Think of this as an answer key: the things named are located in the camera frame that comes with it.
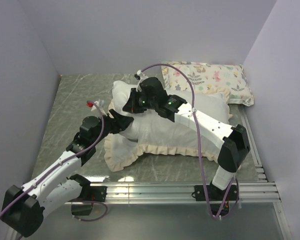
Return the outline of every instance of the floral pillowcase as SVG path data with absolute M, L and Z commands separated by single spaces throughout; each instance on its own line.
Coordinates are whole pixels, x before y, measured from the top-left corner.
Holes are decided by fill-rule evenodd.
M 210 65 L 201 62 L 165 61 L 181 70 L 191 81 L 195 93 L 204 94 L 211 88 L 225 87 L 231 92 L 229 104 L 251 106 L 254 97 L 246 83 L 242 65 Z M 162 75 L 166 89 L 190 92 L 185 78 L 171 67 L 163 66 Z

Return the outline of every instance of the pillow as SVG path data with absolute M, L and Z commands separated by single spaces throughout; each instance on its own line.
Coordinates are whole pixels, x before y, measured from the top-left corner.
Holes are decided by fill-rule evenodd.
M 202 94 L 211 88 L 229 88 L 229 104 L 251 106 L 254 97 L 246 83 L 242 65 L 210 65 L 201 62 L 166 61 L 181 70 L 191 81 L 195 93 Z M 162 75 L 166 89 L 190 91 L 185 78 L 171 67 L 163 66 Z
M 140 114 L 122 111 L 130 96 L 131 88 L 136 86 L 123 81 L 113 83 L 113 100 L 109 109 L 133 117 L 134 121 L 120 134 L 109 134 L 105 137 L 104 159 L 109 169 L 113 172 L 120 171 L 131 165 L 143 153 L 197 157 L 198 139 L 194 130 L 162 118 L 154 110 L 147 110 Z M 178 95 L 189 103 L 192 99 L 191 92 L 167 90 L 167 93 Z M 216 120 L 228 124 L 231 117 L 227 104 L 230 91 L 219 87 L 208 93 L 195 95 L 195 107 Z M 201 147 L 204 157 L 217 162 L 220 149 L 204 136 L 201 136 Z

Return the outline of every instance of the marble surface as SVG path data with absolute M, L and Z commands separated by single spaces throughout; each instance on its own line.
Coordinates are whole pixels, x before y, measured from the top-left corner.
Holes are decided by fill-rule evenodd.
M 163 81 L 161 74 L 149 74 L 149 76 L 156 76 Z M 82 120 L 93 115 L 90 108 L 86 106 L 87 100 L 102 99 L 105 101 L 104 110 L 108 110 L 112 99 L 112 85 L 117 80 L 129 84 L 137 83 L 133 74 L 62 76 L 32 174 L 33 178 L 59 158 L 78 132 Z M 242 124 L 238 106 L 230 105 L 230 112 L 233 114 L 229 120 L 230 124 Z M 188 182 L 201 180 L 198 158 L 182 155 L 144 154 L 124 170 L 111 172 L 104 160 L 103 142 L 104 140 L 96 146 L 96 154 L 77 171 L 91 182 Z M 218 165 L 206 158 L 204 158 L 203 164 L 206 180 L 211 181 Z M 240 182 L 259 180 L 251 153 L 237 172 L 237 178 Z

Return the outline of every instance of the lavender wall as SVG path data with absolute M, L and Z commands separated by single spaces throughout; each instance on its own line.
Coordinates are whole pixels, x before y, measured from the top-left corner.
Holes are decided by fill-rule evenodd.
M 0 210 L 5 191 L 31 177 L 58 83 L 20 3 L 0 0 Z
M 62 74 L 242 63 L 276 0 L 19 0 Z
M 244 61 L 255 106 L 247 108 L 270 180 L 300 240 L 300 0 L 278 0 Z

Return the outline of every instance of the white robotic arm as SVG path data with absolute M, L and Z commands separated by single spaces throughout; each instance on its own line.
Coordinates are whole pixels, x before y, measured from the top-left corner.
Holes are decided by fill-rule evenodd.
M 181 97 L 167 95 L 155 77 L 144 77 L 138 84 L 138 89 L 132 88 L 130 98 L 123 107 L 124 111 L 133 114 L 143 113 L 147 109 L 153 109 L 159 116 L 197 131 L 193 115 L 195 111 L 200 134 L 220 149 L 219 167 L 210 183 L 210 197 L 212 199 L 223 197 L 226 187 L 250 150 L 246 129 L 240 125 L 233 127 L 219 122 L 203 112 L 193 109 Z M 98 140 L 96 139 L 100 141 L 109 133 L 118 134 L 133 121 L 132 117 L 120 115 L 113 109 L 110 109 L 109 112 L 113 117 L 103 116 L 103 132 L 100 118 L 86 117 L 80 126 L 80 131 L 57 161 L 22 187 L 12 186 L 7 190 L 2 209 L 22 193 L 29 192 L 2 215 L 3 222 L 24 237 L 28 237 L 40 227 L 46 216 L 64 203 L 76 198 L 91 200 L 93 193 L 90 182 L 80 175 L 74 175 L 70 179 L 67 176 L 80 169 L 96 152 L 94 146 L 90 149 L 92 144 L 97 144 Z M 89 151 L 81 154 L 85 149 L 89 149 Z M 45 179 L 37 184 L 38 179 L 43 177 Z

